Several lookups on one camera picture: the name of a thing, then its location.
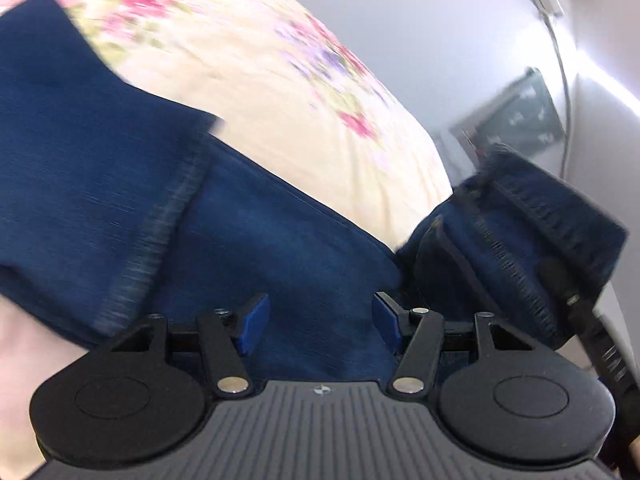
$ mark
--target light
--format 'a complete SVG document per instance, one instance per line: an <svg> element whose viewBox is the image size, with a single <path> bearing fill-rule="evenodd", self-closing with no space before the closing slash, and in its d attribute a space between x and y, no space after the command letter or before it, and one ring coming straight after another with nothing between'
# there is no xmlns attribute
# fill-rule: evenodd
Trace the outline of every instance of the light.
<svg viewBox="0 0 640 480"><path fill-rule="evenodd" d="M578 52L578 73L601 85L613 97L640 117L640 100L617 79L597 66L583 51Z"/></svg>

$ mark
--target jeans pocket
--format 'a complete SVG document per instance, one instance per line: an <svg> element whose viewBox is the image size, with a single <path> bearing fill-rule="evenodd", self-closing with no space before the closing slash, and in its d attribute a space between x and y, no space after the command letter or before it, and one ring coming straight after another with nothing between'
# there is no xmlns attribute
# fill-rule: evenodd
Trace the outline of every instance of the jeans pocket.
<svg viewBox="0 0 640 480"><path fill-rule="evenodd" d="M420 241L414 277L430 308L447 320L471 320L472 313L482 311L505 317L471 263L447 235L443 216L434 218Z"/></svg>

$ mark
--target bed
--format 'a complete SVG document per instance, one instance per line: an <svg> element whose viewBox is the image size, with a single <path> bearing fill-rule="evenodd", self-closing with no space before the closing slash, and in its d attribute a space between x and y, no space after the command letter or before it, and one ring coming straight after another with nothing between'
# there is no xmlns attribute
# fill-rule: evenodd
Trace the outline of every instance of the bed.
<svg viewBox="0 0 640 480"><path fill-rule="evenodd" d="M57 1L121 78L223 118L221 140L392 249L450 195L428 134L295 0ZM2 480L42 462L31 394L83 353L0 298Z"/></svg>

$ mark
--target jeans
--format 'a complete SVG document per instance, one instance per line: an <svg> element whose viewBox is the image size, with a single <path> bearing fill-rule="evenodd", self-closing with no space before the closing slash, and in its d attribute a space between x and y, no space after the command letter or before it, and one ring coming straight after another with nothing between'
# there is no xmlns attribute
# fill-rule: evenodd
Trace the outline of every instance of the jeans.
<svg viewBox="0 0 640 480"><path fill-rule="evenodd" d="M122 82L54 0L2 16L0 293L90 348L144 314L188 325L265 292L257 380L386 380L375 292L452 320L492 310L556 347L571 331L536 263L561 257L597 295L625 240L499 149L393 254L211 137L215 120Z"/></svg>

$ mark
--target gray ribbed plate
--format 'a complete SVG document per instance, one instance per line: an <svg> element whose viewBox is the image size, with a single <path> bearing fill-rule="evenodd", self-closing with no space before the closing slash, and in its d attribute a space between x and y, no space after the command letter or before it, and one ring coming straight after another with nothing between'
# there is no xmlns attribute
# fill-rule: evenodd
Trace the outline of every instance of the gray ribbed plate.
<svg viewBox="0 0 640 480"><path fill-rule="evenodd" d="M125 470L49 462L32 480L607 480L595 462L519 472L459 449L429 410L385 397L376 383L271 381L222 402L181 448Z"/></svg>

